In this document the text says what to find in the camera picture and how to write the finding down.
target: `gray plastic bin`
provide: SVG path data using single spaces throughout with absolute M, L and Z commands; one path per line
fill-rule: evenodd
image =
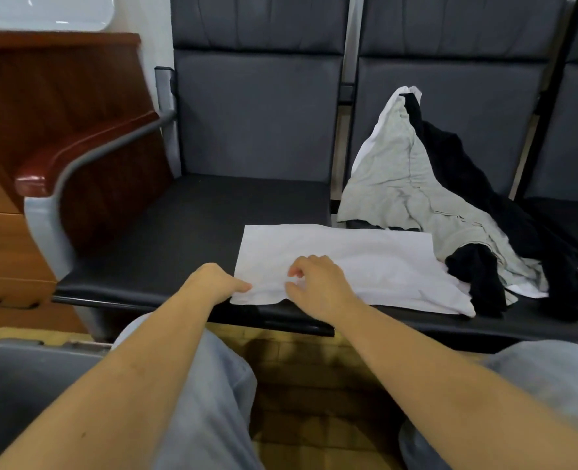
M 0 454 L 105 353 L 0 339 Z

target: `armrest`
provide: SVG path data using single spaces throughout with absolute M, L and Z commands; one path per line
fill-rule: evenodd
M 81 166 L 120 149 L 175 118 L 175 111 L 108 121 L 38 149 L 15 174 L 15 189 L 27 198 L 58 196 Z

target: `red armrest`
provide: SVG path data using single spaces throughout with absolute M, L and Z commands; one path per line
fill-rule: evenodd
M 15 189 L 20 196 L 50 197 L 64 169 L 87 152 L 159 119 L 155 111 L 103 122 L 69 135 L 52 145 L 37 149 L 15 174 Z

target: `jeans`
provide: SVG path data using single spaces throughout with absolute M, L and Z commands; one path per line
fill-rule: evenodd
M 147 317 L 129 324 L 113 347 Z M 578 345 L 527 341 L 483 364 L 578 426 Z M 248 434 L 255 392 L 250 366 L 205 330 L 153 468 L 261 470 Z M 408 470 L 450 468 L 410 422 L 403 425 L 399 441 Z

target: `hand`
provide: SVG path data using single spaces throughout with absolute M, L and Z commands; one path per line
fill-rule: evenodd
M 211 306 L 222 303 L 233 293 L 244 293 L 252 284 L 226 274 L 217 264 L 204 264 L 193 272 L 180 288 L 180 292 L 208 301 Z
M 363 305 L 343 270 L 328 256 L 301 256 L 289 267 L 287 276 L 305 278 L 303 286 L 293 282 L 285 284 L 289 299 L 306 314 L 333 326 L 349 307 Z

